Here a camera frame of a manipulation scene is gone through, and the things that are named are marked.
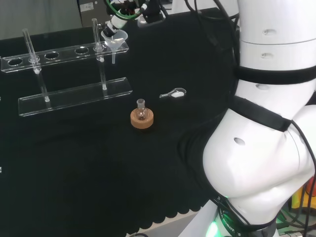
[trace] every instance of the orange object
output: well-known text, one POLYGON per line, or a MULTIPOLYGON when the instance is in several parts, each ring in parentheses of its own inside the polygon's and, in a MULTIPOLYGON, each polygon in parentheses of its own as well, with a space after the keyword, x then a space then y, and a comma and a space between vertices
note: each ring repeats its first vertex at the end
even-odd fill
MULTIPOLYGON (((310 194, 310 192, 311 192, 312 184, 313 184, 313 179, 314 179, 314 177, 312 177, 312 178, 308 181, 308 184, 307 184, 307 186, 306 186, 306 192, 307 192, 308 194, 310 194)), ((316 185, 314 186, 314 190, 313 190, 312 196, 316 196, 316 185)))
POLYGON ((144 120, 139 120, 136 115, 136 110, 133 110, 130 113, 130 122, 133 125, 133 127, 136 127, 138 129, 146 129, 149 128, 154 123, 154 113, 150 109, 147 109, 149 112, 148 117, 146 117, 144 120))

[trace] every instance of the green light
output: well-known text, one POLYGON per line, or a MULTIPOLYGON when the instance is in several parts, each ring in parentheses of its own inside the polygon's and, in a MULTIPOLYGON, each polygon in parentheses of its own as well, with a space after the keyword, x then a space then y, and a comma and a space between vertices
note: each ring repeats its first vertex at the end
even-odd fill
POLYGON ((218 227, 215 222, 212 222, 212 224, 208 227, 205 237, 217 237, 217 236, 220 236, 218 235, 218 227))

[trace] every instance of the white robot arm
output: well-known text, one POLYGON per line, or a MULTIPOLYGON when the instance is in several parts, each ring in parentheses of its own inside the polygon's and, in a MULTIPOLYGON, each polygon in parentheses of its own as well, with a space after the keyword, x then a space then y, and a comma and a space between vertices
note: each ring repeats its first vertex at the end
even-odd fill
MULTIPOLYGON (((235 97, 294 120, 316 153, 316 106, 305 106, 316 89, 316 1, 238 0, 238 6, 242 68, 235 97)), ((293 125, 276 130, 251 116, 228 109, 204 149, 203 167, 218 193, 250 224, 262 225, 315 169, 293 125)), ((231 236, 220 216, 216 222, 222 236, 231 236)))

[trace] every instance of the black tablecloth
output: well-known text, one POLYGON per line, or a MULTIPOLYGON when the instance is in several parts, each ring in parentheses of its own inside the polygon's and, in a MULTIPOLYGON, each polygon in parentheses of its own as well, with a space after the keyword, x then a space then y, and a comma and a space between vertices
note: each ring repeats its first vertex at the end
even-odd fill
MULTIPOLYGON (((223 48, 225 22, 206 23, 223 48)), ((195 16, 126 25, 127 53, 106 57, 106 77, 127 77, 131 95, 29 117, 18 98, 38 94, 32 70, 0 74, 0 236, 124 237, 177 212, 199 210, 207 194, 188 175, 176 145, 190 127, 226 107, 233 82, 230 53, 208 44, 195 16), (186 97, 159 99, 176 87, 186 97), (143 98, 153 130, 130 125, 143 98)), ((91 28, 31 37, 36 51, 93 42, 91 28)), ((0 56, 27 53, 23 38, 0 41, 0 56)), ((43 67, 47 90, 99 81, 95 59, 43 67)))

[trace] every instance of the acrylic stand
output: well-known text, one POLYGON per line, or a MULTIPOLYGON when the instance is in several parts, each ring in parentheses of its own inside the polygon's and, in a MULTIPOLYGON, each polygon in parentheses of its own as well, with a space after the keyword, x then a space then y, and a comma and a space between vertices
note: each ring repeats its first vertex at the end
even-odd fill
POLYGON ((23 30, 23 36, 29 54, 5 57, 1 59, 3 72, 16 72, 32 68, 41 94, 27 96, 18 99, 19 115, 28 116, 66 107, 86 104, 94 101, 105 100, 117 96, 127 95, 132 92, 127 78, 119 78, 106 81, 104 70, 104 56, 112 55, 112 63, 115 62, 115 54, 126 52, 128 46, 125 42, 127 33, 119 31, 112 38, 100 42, 98 24, 92 19, 95 43, 53 49, 35 53, 27 29, 23 30), (69 89, 47 92, 42 77, 43 66, 76 61, 95 57, 99 67, 101 81, 99 83, 73 87, 69 89))

